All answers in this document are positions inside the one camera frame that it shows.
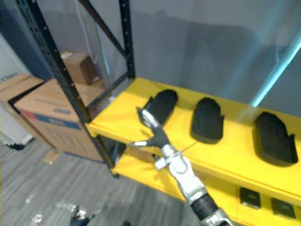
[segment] gray floor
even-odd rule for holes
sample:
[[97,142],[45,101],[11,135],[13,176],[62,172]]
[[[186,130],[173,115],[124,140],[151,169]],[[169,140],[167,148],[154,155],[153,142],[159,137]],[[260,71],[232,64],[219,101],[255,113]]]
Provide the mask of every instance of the gray floor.
[[103,164],[67,154],[53,165],[43,163],[48,150],[39,141],[19,152],[1,145],[3,226],[30,225],[36,214],[43,226],[67,226],[70,212],[58,204],[96,211],[102,202],[104,211],[89,226],[120,226],[124,220],[133,226],[198,225],[186,204],[130,179],[114,179]]

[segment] cardboard box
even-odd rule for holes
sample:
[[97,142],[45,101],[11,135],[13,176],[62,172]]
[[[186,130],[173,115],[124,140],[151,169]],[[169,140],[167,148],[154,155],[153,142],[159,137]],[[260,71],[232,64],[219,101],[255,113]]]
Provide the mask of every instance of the cardboard box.
[[96,72],[88,54],[64,51],[61,58],[74,83],[89,85],[95,79]]
[[[86,106],[103,92],[103,89],[88,85],[75,86]],[[46,82],[18,101],[15,106],[56,148],[102,161],[57,80]]]
[[26,96],[28,93],[35,90],[43,84],[43,80],[28,74],[19,74],[15,77],[1,83],[0,87],[0,100],[4,108],[10,115],[33,137],[41,140],[45,144],[53,147],[53,145],[43,137],[30,122],[21,115],[21,113],[14,107],[15,102]]

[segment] metal joint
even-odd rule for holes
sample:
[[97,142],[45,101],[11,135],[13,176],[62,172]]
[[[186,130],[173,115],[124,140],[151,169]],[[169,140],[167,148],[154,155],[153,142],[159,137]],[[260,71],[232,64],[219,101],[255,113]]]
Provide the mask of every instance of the metal joint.
[[230,226],[235,226],[230,220],[228,215],[219,208],[211,216],[206,217],[200,222],[201,226],[220,226],[221,223],[227,222]]

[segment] black metal shelving frame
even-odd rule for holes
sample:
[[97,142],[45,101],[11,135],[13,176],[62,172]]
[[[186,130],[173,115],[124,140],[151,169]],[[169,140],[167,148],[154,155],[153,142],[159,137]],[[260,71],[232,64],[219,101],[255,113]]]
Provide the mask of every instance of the black metal shelving frame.
[[[59,50],[50,34],[41,10],[36,0],[16,0],[18,8],[31,31],[38,47],[40,48],[45,60],[51,68],[52,75],[55,77],[65,95],[70,101],[76,114],[78,115],[81,123],[85,125],[91,122],[89,110],[94,108],[97,104],[103,101],[110,93],[125,79],[132,80],[135,78],[135,64],[134,64],[134,51],[131,30],[131,17],[129,0],[119,0],[120,17],[122,25],[122,33],[124,40],[124,48],[115,38],[107,24],[103,21],[97,13],[89,0],[79,0],[87,12],[91,15],[94,21],[101,27],[116,49],[124,57],[127,63],[127,71],[115,80],[100,96],[98,96],[88,107],[84,106],[79,93],[77,92],[74,83],[61,59]],[[100,136],[90,137],[96,146],[99,154],[109,169],[114,167],[114,159],[109,155],[107,147],[104,145]]]

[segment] shelf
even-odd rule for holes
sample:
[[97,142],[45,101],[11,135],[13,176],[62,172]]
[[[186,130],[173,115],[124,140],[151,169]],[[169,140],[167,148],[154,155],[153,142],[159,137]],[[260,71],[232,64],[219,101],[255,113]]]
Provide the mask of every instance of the shelf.
[[[153,158],[139,152],[134,148],[128,148],[113,171],[184,201],[177,182],[167,169],[156,170],[153,165]],[[300,226],[301,224],[301,209],[299,207],[294,207],[297,219],[275,216],[271,210],[270,198],[261,195],[261,208],[255,210],[239,203],[238,186],[210,175],[197,172],[196,174],[205,183],[217,205],[222,207],[238,223],[247,226]]]
[[[184,155],[190,159],[195,169],[301,206],[301,162],[289,167],[277,167],[256,156],[252,137],[253,122],[264,109],[136,78],[88,124],[91,135],[100,134],[123,143],[150,138],[151,131],[139,122],[135,107],[144,106],[149,97],[154,97],[164,89],[174,89],[178,94],[178,103],[164,129],[178,150],[190,147]],[[214,98],[225,115],[224,136],[216,145],[196,143],[190,136],[195,105],[204,97]],[[295,134],[296,148],[301,158],[301,119],[271,110],[265,111],[276,114],[286,124],[288,133]],[[156,148],[144,150],[158,152]]]
[[[145,155],[145,153],[139,152],[134,148],[127,148],[117,166],[113,168],[113,171],[181,201],[185,201],[176,180],[170,175],[167,169],[164,168],[158,171],[154,166],[154,159],[149,154]],[[200,178],[205,181],[206,188],[217,204],[227,211],[233,219],[236,219],[236,186],[230,183],[222,183],[221,180],[207,175],[201,175]]]

